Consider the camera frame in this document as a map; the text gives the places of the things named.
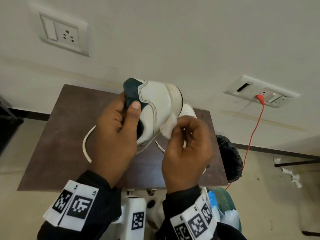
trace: hand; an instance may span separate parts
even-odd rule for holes
[[[125,95],[121,93],[98,118],[96,127],[95,157],[90,170],[105,178],[111,188],[119,181],[137,152],[141,104],[134,101],[123,118],[125,102]]]
[[[213,155],[208,126],[191,116],[178,118],[162,161],[168,194],[198,185]]]

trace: white sneaker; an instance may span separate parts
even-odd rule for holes
[[[180,90],[167,83],[129,78],[123,83],[126,108],[133,101],[141,103],[141,114],[137,128],[137,153],[142,152],[159,134],[160,127],[170,114],[176,117],[182,110]]]
[[[197,117],[195,111],[193,110],[191,105],[188,103],[183,103],[182,110],[179,114],[179,117],[185,116],[185,115],[192,116],[195,118]]]

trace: black sleeve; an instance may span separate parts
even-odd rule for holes
[[[82,231],[52,226],[45,221],[38,232],[38,240],[99,239],[110,223],[121,216],[121,189],[111,189],[104,178],[89,170],[77,182],[99,189]]]
[[[160,230],[156,233],[157,240],[178,239],[174,232],[174,228],[170,223],[170,218],[181,214],[192,206],[200,196],[200,192],[200,187],[197,185],[187,190],[166,194],[166,198],[162,203],[165,220],[163,221]],[[217,223],[216,230],[211,240],[217,240],[218,237],[220,240],[246,240],[237,229],[220,222]]]

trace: black slot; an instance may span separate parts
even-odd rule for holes
[[[237,92],[241,92],[244,88],[246,88],[246,87],[249,86],[249,85],[250,85],[249,83],[243,84],[243,85],[237,90]]]

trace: shoe heel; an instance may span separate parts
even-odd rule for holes
[[[170,95],[171,113],[174,113],[178,117],[183,105],[182,93],[175,85],[166,83],[165,86]]]

